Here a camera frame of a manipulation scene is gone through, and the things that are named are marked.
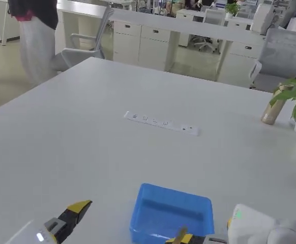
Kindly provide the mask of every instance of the white office chair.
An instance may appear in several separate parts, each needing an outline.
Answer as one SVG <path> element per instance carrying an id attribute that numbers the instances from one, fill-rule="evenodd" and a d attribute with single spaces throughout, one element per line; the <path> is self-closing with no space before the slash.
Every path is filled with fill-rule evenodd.
<path id="1" fill-rule="evenodd" d="M 95 37 L 72 34 L 70 39 L 73 45 L 73 48 L 65 48 L 61 53 L 58 53 L 51 61 L 51 67 L 56 71 L 65 71 L 78 63 L 84 61 L 89 57 L 98 57 L 105 59 L 105 55 L 101 46 L 102 36 L 104 30 L 108 24 L 110 16 L 113 14 L 114 10 L 108 5 L 105 9 L 103 18 L 101 20 L 100 26 Z M 87 39 L 95 42 L 95 48 L 91 50 L 80 50 L 77 49 L 74 39 Z"/>
<path id="2" fill-rule="evenodd" d="M 206 9 L 205 18 L 203 19 L 203 22 L 207 24 L 224 25 L 225 15 L 226 12 L 223 10 Z M 218 49 L 219 42 L 217 39 L 211 40 L 212 43 L 207 42 L 207 38 L 203 38 L 202 42 L 195 43 L 194 46 L 200 46 L 199 50 L 201 50 L 203 47 L 209 47 L 213 52 L 215 52 Z"/>
<path id="3" fill-rule="evenodd" d="M 252 10 L 249 8 L 241 8 L 239 12 L 236 14 L 236 17 L 250 19 L 252 14 Z"/>
<path id="4" fill-rule="evenodd" d="M 251 88 L 273 92 L 280 82 L 290 78 L 296 78 L 296 32 L 269 29 L 250 73 Z"/>

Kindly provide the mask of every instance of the chair back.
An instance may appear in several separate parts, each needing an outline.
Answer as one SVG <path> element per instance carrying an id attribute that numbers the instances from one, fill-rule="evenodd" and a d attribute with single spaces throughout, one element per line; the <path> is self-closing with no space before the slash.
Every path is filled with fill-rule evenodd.
<path id="1" fill-rule="evenodd" d="M 246 9 L 246 8 L 242 8 L 239 10 L 239 12 L 236 14 L 236 17 L 240 17 L 240 18 L 250 18 L 251 17 L 251 9 Z"/>
<path id="2" fill-rule="evenodd" d="M 105 31 L 105 28 L 107 26 L 107 22 L 109 20 L 109 18 L 111 17 L 111 15 L 113 14 L 114 10 L 111 8 L 110 5 L 107 5 L 103 18 L 101 20 L 101 23 L 99 25 L 98 31 L 97 31 L 97 35 L 96 35 L 96 45 L 94 48 L 94 51 L 97 51 L 98 49 L 101 48 L 101 41 L 102 41 L 102 37 L 103 37 L 103 33 Z"/>
<path id="3" fill-rule="evenodd" d="M 206 9 L 204 23 L 224 25 L 226 12 L 217 9 Z"/>
<path id="4" fill-rule="evenodd" d="M 262 64 L 261 74 L 295 78 L 296 32 L 269 29 L 258 60 Z"/>

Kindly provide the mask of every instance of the drawer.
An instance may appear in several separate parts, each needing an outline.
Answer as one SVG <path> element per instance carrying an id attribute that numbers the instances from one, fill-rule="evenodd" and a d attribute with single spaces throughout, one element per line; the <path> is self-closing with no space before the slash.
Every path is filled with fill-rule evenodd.
<path id="1" fill-rule="evenodd" d="M 187 14 L 176 14 L 176 17 L 179 19 L 186 19 L 193 21 L 194 16 L 193 15 L 187 15 Z"/>
<path id="2" fill-rule="evenodd" d="M 64 22 L 63 21 L 63 12 L 62 11 L 57 12 L 57 17 L 58 17 L 59 22 L 62 22 L 62 23 Z"/>
<path id="3" fill-rule="evenodd" d="M 114 22 L 114 32 L 140 37 L 141 25 L 128 24 L 128 23 L 124 23 L 124 22 L 115 21 Z"/>
<path id="4" fill-rule="evenodd" d="M 262 46 L 233 42 L 230 47 L 229 53 L 245 57 L 258 58 L 261 50 Z"/>
<path id="5" fill-rule="evenodd" d="M 249 74 L 254 66 L 254 58 L 229 54 L 224 60 L 217 81 L 249 88 L 252 83 Z"/>
<path id="6" fill-rule="evenodd" d="M 113 61 L 129 65 L 138 65 L 140 37 L 126 34 L 114 34 Z"/>
<path id="7" fill-rule="evenodd" d="M 170 38 L 170 31 L 158 28 L 152 28 L 143 26 L 141 31 L 141 37 L 149 38 L 152 40 L 158 40 L 162 42 L 168 42 Z"/>
<path id="8" fill-rule="evenodd" d="M 145 68 L 164 71 L 166 69 L 168 42 L 141 38 L 139 65 Z"/>
<path id="9" fill-rule="evenodd" d="M 229 27 L 229 28 L 246 29 L 247 26 L 248 26 L 247 24 L 243 24 L 243 23 L 239 23 L 239 22 L 235 22 L 235 21 L 229 21 L 227 24 L 227 27 Z"/>

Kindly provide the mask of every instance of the blue plastic bin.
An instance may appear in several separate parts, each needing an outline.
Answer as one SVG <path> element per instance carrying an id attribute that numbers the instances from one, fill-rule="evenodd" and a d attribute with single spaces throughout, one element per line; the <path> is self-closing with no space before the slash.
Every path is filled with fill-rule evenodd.
<path id="1" fill-rule="evenodd" d="M 133 210 L 130 232 L 137 244 L 164 244 L 181 227 L 188 233 L 214 234 L 211 200 L 150 184 L 142 184 Z"/>

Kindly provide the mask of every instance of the power outlet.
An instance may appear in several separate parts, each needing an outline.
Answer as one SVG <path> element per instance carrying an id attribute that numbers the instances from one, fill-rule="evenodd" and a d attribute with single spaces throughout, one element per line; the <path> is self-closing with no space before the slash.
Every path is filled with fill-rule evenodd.
<path id="1" fill-rule="evenodd" d="M 132 113 L 130 111 L 126 112 L 126 114 L 124 115 L 124 118 L 132 121 L 136 121 L 139 123 L 151 125 L 151 126 L 157 126 L 157 127 L 161 127 L 161 128 L 165 128 L 173 131 L 180 131 L 193 136 L 199 136 L 199 132 L 200 132 L 200 129 L 196 126 L 189 126 L 189 125 L 177 126 L 171 120 L 159 120 L 153 117 L 149 117 L 147 115 Z"/>

